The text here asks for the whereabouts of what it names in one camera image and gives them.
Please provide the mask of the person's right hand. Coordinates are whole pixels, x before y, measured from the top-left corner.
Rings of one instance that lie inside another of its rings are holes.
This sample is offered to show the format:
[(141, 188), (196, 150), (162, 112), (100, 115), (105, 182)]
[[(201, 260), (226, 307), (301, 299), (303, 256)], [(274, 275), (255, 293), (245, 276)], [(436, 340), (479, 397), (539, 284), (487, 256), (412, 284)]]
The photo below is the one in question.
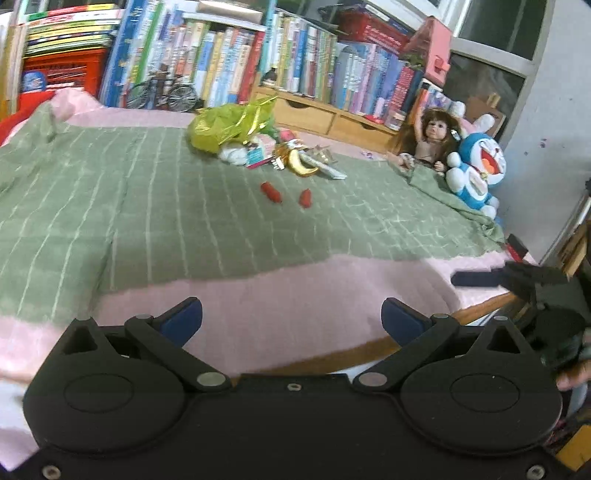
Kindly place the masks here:
[(587, 328), (583, 335), (583, 351), (578, 363), (569, 370), (562, 372), (556, 379), (556, 385), (560, 391), (572, 390), (590, 381), (590, 343), (591, 334), (590, 329)]

